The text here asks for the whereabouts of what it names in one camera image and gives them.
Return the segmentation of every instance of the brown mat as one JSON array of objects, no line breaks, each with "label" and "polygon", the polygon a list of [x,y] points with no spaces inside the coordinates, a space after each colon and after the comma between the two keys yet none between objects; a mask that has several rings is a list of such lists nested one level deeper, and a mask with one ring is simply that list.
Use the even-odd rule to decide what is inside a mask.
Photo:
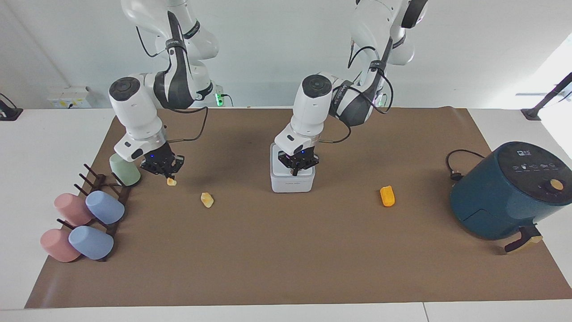
[{"label": "brown mat", "polygon": [[[204,136],[178,143],[178,186],[143,173],[109,262],[48,258],[27,308],[393,303],[570,299],[544,243],[499,255],[511,240],[466,232],[449,207],[446,153],[486,154],[464,109],[375,114],[342,144],[321,144],[312,192],[274,194],[269,145],[290,110],[215,110]],[[161,111],[169,136],[192,137],[199,115]],[[115,120],[94,169],[124,134]],[[329,119],[324,139],[345,135]],[[457,155],[463,171],[478,159]],[[378,190],[393,185],[397,204]],[[208,210],[201,192],[215,198]]]}]

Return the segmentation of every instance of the mint green cup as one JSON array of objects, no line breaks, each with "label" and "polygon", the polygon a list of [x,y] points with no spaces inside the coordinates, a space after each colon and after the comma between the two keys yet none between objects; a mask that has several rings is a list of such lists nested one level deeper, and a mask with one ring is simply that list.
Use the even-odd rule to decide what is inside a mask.
[{"label": "mint green cup", "polygon": [[113,171],[126,186],[132,186],[141,179],[141,173],[137,166],[133,162],[123,160],[123,158],[117,154],[109,158],[109,166],[111,167],[111,171]]}]

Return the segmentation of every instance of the white robotic arm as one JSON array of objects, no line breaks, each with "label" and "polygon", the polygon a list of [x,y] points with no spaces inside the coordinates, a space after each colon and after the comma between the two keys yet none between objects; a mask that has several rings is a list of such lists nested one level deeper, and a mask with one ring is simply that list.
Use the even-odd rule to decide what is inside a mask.
[{"label": "white robotic arm", "polygon": [[[281,150],[277,157],[291,169],[293,176],[319,163],[314,148],[328,114],[348,127],[369,119],[374,102],[381,96],[387,64],[404,65],[414,56],[413,46],[406,41],[405,29],[414,27],[423,18],[426,3],[427,0],[356,1],[351,23],[352,52],[357,45],[356,55],[363,63],[362,79],[354,84],[329,73],[319,73],[302,82],[294,102],[294,116],[275,138]],[[332,88],[318,99],[307,92],[312,84],[309,80],[316,79]]]},{"label": "white robotic arm", "polygon": [[[208,76],[206,67],[200,62],[197,63],[202,66],[190,64],[189,48],[195,59],[205,59],[218,53],[218,44],[212,34],[201,28],[186,0],[167,0],[166,3],[162,0],[122,0],[121,4],[133,23],[164,40],[162,47],[168,55],[169,67],[158,73],[121,78],[110,87],[112,107],[126,128],[115,151],[129,162],[144,155],[143,169],[174,178],[184,157],[171,151],[157,108],[187,109],[199,96],[206,96],[197,90],[193,75],[194,71],[199,76]],[[202,73],[197,71],[201,67],[204,68]]]}]

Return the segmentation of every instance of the light blue cup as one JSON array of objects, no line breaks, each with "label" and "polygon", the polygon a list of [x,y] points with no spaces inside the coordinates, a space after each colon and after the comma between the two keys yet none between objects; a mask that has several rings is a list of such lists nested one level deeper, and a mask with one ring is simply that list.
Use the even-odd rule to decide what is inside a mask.
[{"label": "light blue cup", "polygon": [[106,225],[118,222],[125,214],[125,206],[103,191],[94,191],[85,198],[85,205]]},{"label": "light blue cup", "polygon": [[104,258],[113,249],[113,237],[88,226],[77,227],[67,240],[78,252],[95,261]]}]

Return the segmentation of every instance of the white table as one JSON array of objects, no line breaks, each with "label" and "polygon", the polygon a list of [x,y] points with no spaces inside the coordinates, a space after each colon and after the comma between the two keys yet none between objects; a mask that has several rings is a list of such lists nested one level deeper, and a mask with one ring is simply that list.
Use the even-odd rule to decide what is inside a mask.
[{"label": "white table", "polygon": [[[542,123],[519,111],[472,110],[491,149],[504,142],[530,142],[572,160]],[[0,123],[0,321],[570,321],[572,301],[405,303],[363,305],[273,305],[246,307],[78,308],[21,310],[46,258],[39,237],[59,228],[52,203],[57,195],[77,193],[83,164],[91,164],[114,113],[110,109],[28,110],[14,123]],[[545,242],[569,283],[572,282],[572,207],[539,225]]]}]

